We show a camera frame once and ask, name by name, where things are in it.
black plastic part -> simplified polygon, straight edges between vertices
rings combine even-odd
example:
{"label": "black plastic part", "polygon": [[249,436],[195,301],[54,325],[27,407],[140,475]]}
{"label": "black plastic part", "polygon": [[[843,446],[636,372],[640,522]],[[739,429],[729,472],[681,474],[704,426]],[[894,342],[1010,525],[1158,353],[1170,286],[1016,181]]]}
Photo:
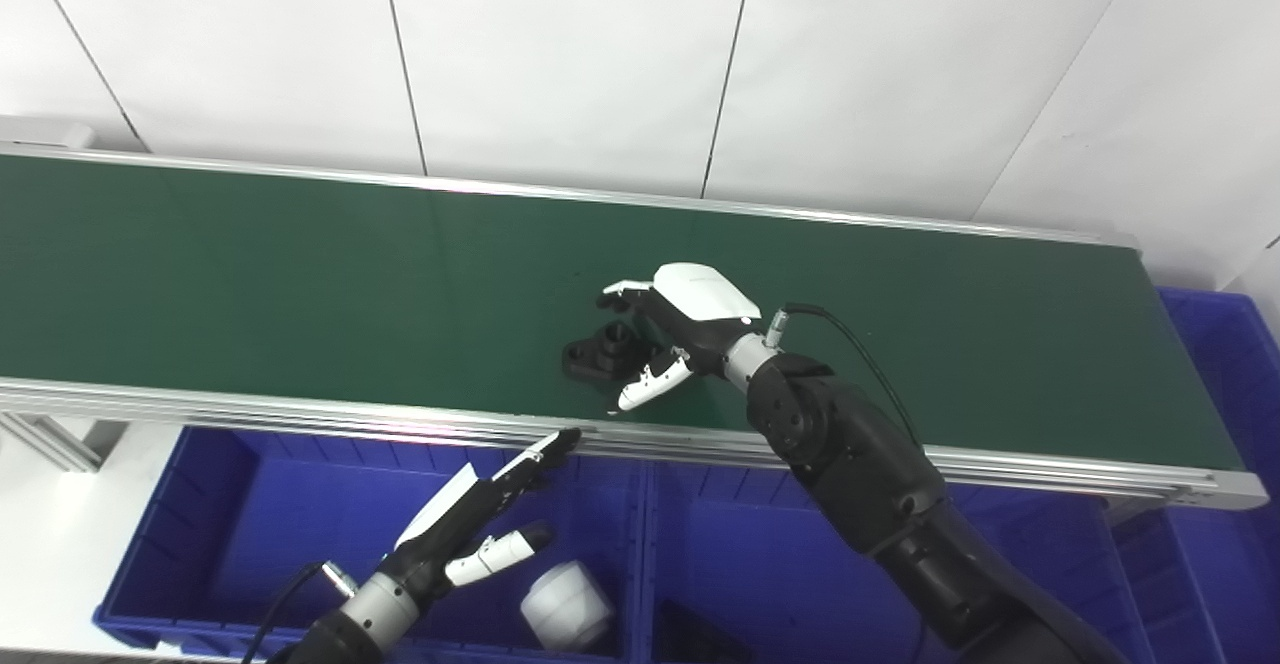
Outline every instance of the black plastic part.
{"label": "black plastic part", "polygon": [[288,654],[288,664],[380,664],[383,652],[365,628],[339,610],[316,619]]}
{"label": "black plastic part", "polygon": [[550,525],[543,521],[525,525],[517,528],[517,531],[520,531],[520,536],[525,537],[529,549],[534,551],[547,549],[547,545],[556,540],[556,528],[552,528]]}
{"label": "black plastic part", "polygon": [[777,360],[748,388],[751,426],[845,542],[884,568],[938,638],[966,650],[961,661],[1125,661],[969,526],[933,463],[864,391],[812,360]]}
{"label": "black plastic part", "polygon": [[750,664],[755,652],[695,610],[664,600],[658,606],[654,660],[682,664]]}
{"label": "black plastic part", "polygon": [[564,374],[580,380],[621,381],[635,377],[654,356],[655,348],[631,326],[612,321],[591,339],[568,342],[561,353]]}

blue storage crate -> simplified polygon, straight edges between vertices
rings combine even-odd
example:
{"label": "blue storage crate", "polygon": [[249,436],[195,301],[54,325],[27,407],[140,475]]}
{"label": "blue storage crate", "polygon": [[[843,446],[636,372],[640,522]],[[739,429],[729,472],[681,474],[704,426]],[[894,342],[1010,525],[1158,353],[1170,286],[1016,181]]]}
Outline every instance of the blue storage crate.
{"label": "blue storage crate", "polygon": [[[1001,487],[955,496],[1011,563],[1134,664],[1152,661],[1097,500]],[[652,594],[641,615],[673,601],[756,661],[906,661],[915,647],[919,617],[905,596],[850,553],[787,472],[654,464],[645,539]],[[931,636],[920,661],[951,660]]]}
{"label": "blue storage crate", "polygon": [[[512,453],[338,438],[183,431],[95,617],[120,641],[179,644],[187,654],[242,656],[279,587],[306,562],[333,559],[367,578],[404,525],[466,462],[481,476]],[[557,539],[534,560],[458,589],[436,604],[397,659],[439,661],[631,659],[644,463],[573,455],[552,486],[521,496],[489,534],[545,519]],[[532,581],[582,560],[618,610],[591,655],[550,655],[520,615]],[[340,604],[316,577],[262,645],[297,641]]]}
{"label": "blue storage crate", "polygon": [[1280,351],[1247,296],[1161,298],[1240,458],[1272,494],[1251,512],[1166,509],[1115,528],[1160,664],[1280,661]]}

robotic hand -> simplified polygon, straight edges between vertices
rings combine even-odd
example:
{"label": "robotic hand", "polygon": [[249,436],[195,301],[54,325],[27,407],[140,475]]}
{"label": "robotic hand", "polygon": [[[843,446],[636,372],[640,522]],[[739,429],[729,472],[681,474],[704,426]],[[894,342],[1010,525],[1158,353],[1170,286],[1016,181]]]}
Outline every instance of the robotic hand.
{"label": "robotic hand", "polygon": [[760,310],[700,264],[667,264],[653,281],[617,281],[596,304],[630,310],[637,325],[652,322],[671,340],[623,386],[617,409],[634,409],[694,374],[731,381],[746,395],[751,427],[845,542],[892,577],[934,633],[963,650],[961,661],[1125,661],[969,526],[937,468],[864,391],[827,365],[778,348],[790,304],[760,331]]}
{"label": "robotic hand", "polygon": [[545,525],[517,528],[479,545],[476,536],[577,445],[579,430],[562,430],[516,455],[493,478],[466,464],[448,481],[396,542],[372,577],[342,608],[316,619],[293,649],[271,659],[288,664],[379,664],[435,600],[456,586],[480,581],[543,549]]}

black cable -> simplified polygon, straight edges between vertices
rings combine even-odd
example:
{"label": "black cable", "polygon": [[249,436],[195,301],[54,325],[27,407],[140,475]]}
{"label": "black cable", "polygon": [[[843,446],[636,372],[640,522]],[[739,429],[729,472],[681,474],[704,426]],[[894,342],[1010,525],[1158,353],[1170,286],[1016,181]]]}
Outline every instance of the black cable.
{"label": "black cable", "polygon": [[924,654],[924,645],[929,641],[929,628],[924,626],[924,617],[920,617],[920,631],[915,635],[915,647],[911,649],[911,658],[906,664],[918,664]]}
{"label": "black cable", "polygon": [[884,372],[882,371],[882,368],[879,368],[879,365],[876,362],[874,358],[872,358],[872,353],[867,349],[867,345],[864,345],[863,342],[858,339],[858,335],[855,335],[855,333],[850,330],[850,328],[845,326],[845,322],[841,322],[840,319],[837,319],[835,313],[828,312],[828,310],[823,310],[822,307],[815,307],[814,304],[797,304],[795,303],[795,301],[788,301],[787,304],[783,304],[782,310],[786,313],[809,313],[809,316],[813,317],[823,317],[827,319],[827,321],[831,322],[833,328],[837,328],[837,330],[840,330],[840,333],[845,335],[845,339],[847,339],[850,344],[854,345],[854,349],[858,351],[859,357],[863,358],[863,362],[865,362],[867,367],[872,371],[872,374],[874,374],[876,380],[881,385],[881,389],[883,389],[884,394],[888,395],[890,403],[893,404],[893,409],[896,409],[897,417],[902,422],[902,429],[906,430],[906,435],[911,438],[911,444],[914,444],[916,449],[923,449],[923,445],[920,445],[919,436],[915,436],[915,423],[911,422],[910,415],[906,413],[906,406],[902,404],[902,400],[897,397],[897,393],[893,391],[893,385],[888,383],[888,377],[884,376]]}
{"label": "black cable", "polygon": [[262,640],[275,626],[275,617],[280,613],[280,608],[289,600],[291,596],[298,589],[307,583],[307,580],[316,576],[316,572],[324,567],[324,562],[311,562],[310,564],[302,564],[298,573],[293,574],[289,583],[284,585],[280,594],[275,595],[275,601],[271,603],[271,608],[266,610],[266,617],[262,617],[262,623],[259,624],[257,632],[253,635],[253,641],[250,642],[248,649],[244,651],[244,658],[241,659],[241,664],[250,664],[253,660],[253,655],[257,654],[257,649],[262,646]]}

white cylindrical object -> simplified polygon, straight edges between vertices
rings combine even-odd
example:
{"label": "white cylindrical object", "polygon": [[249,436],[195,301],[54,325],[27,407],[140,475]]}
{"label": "white cylindrical object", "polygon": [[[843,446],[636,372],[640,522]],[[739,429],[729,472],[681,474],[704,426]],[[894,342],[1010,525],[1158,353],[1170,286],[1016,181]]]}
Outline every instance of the white cylindrical object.
{"label": "white cylindrical object", "polygon": [[558,564],[539,577],[520,613],[548,651],[584,651],[613,621],[613,606],[581,562]]}

